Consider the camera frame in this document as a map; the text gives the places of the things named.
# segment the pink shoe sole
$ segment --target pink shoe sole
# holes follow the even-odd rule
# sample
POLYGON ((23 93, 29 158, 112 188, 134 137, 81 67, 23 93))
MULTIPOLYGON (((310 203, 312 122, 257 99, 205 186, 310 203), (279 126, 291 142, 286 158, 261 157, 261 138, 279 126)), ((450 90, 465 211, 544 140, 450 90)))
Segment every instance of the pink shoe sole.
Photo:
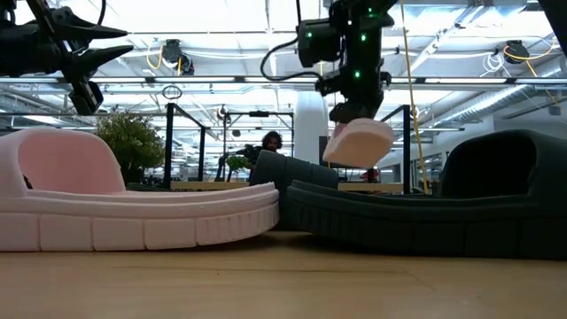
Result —
POLYGON ((29 128, 0 137, 0 175, 0 252, 191 248, 254 237, 279 218, 273 183, 126 191, 110 148, 85 132, 29 128))
POLYGON ((389 151, 393 131, 381 121, 357 119, 339 124, 322 158, 349 167, 372 168, 389 151))

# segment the green plant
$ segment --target green plant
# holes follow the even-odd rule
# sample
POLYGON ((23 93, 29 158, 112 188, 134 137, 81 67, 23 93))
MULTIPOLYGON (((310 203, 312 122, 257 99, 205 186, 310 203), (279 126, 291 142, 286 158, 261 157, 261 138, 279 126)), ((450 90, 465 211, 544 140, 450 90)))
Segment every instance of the green plant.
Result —
POLYGON ((96 134, 113 150, 125 182, 127 175, 149 167, 159 167, 164 160, 164 146, 152 126, 151 117, 139 113, 112 113, 99 118, 96 134))
POLYGON ((227 159, 227 165, 232 171, 236 172, 248 165, 248 159, 242 156, 231 156, 227 159))

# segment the black cable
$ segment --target black cable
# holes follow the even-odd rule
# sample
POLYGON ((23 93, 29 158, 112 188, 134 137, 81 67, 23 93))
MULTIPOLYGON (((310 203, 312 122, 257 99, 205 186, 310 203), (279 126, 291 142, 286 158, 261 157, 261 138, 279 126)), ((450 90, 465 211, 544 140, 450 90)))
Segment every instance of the black cable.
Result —
POLYGON ((183 95, 183 91, 179 89, 178 86, 171 84, 163 88, 163 90, 161 91, 161 95, 165 99, 172 101, 181 98, 181 96, 183 95))
POLYGON ((275 46, 272 50, 268 51, 268 53, 266 54, 266 56, 264 56, 264 58, 262 59, 261 63, 260 63, 260 72, 262 74, 262 76, 270 81, 274 81, 274 82, 280 82, 280 81, 286 81, 286 80, 290 80, 299 76, 304 76, 304 75, 314 75, 316 76, 319 80, 322 79, 322 77, 317 73, 317 72, 313 72, 313 71, 305 71, 305 72, 299 72, 296 74, 291 74, 291 75, 286 75, 286 76, 270 76, 266 74, 266 71, 264 71, 264 66, 266 66, 266 62, 268 62, 269 57, 274 54, 274 52, 281 50, 282 48, 285 48, 286 46, 290 46, 295 44, 297 41, 299 40, 299 38, 295 38, 287 43, 282 43, 279 44, 277 46, 275 46))
POLYGON ((295 8, 296 11, 298 12, 298 25, 301 24, 301 4, 299 3, 299 0, 295 0, 295 8))
POLYGON ((102 26, 106 14, 106 0, 102 0, 102 1, 103 3, 102 6, 100 7, 100 15, 98 16, 98 22, 97 22, 99 26, 102 26))
POLYGON ((14 10, 8 10, 8 16, 10 16, 10 22, 16 24, 16 12, 14 12, 14 10))
MULTIPOLYGON (((299 0, 295 0, 295 7, 297 8, 297 12, 298 12, 298 25, 301 24, 301 3, 299 2, 299 0)), ((270 76, 266 74, 266 71, 264 71, 264 67, 266 66, 266 62, 268 62, 269 57, 274 54, 276 51, 281 50, 287 46, 293 45, 295 43, 297 43, 299 41, 299 38, 296 37, 295 39, 287 42, 287 43, 282 43, 280 45, 277 45, 276 47, 274 47, 272 50, 268 51, 268 53, 266 53, 266 55, 264 56, 264 58, 262 59, 262 61, 260 62, 260 73, 262 74, 262 76, 270 81, 275 81, 275 82, 279 82, 279 81, 286 81, 286 80, 290 80, 296 77, 300 77, 303 75, 314 75, 316 76, 319 80, 322 80, 322 76, 320 74, 318 74, 317 72, 313 72, 313 71, 305 71, 305 72, 299 72, 296 74, 291 74, 291 75, 286 75, 286 76, 270 76)))

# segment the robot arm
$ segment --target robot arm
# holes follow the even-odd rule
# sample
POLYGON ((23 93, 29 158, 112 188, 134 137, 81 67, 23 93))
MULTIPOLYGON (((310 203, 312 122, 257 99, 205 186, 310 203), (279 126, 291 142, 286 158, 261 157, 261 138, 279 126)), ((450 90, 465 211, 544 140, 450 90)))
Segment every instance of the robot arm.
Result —
POLYGON ((89 50, 89 44, 93 39, 117 38, 128 33, 80 19, 68 7, 51 9, 43 0, 27 0, 27 4, 35 20, 18 26, 14 13, 16 0, 0 0, 0 76, 61 71, 73 87, 69 97, 77 113, 95 113, 103 95, 89 81, 90 77, 104 63, 133 47, 89 50))
POLYGON ((392 77, 381 72, 384 63, 382 28, 392 27, 388 11, 396 0, 338 0, 328 19, 304 20, 298 27, 299 60, 303 67, 320 61, 345 61, 315 84, 323 96, 340 92, 346 99, 330 112, 330 120, 348 123, 376 115, 384 99, 383 87, 392 77))

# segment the wooden table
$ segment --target wooden table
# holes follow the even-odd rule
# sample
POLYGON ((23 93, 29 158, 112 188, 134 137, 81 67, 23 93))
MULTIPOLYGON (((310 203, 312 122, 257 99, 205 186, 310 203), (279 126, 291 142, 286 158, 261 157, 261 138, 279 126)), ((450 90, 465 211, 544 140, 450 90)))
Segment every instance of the wooden table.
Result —
POLYGON ((566 318, 567 265, 392 257, 301 233, 175 252, 2 253, 3 318, 566 318))
MULTIPOLYGON (((171 182, 172 190, 225 191, 247 187, 246 182, 171 182)), ((403 192, 403 183, 339 183, 340 191, 403 192)))

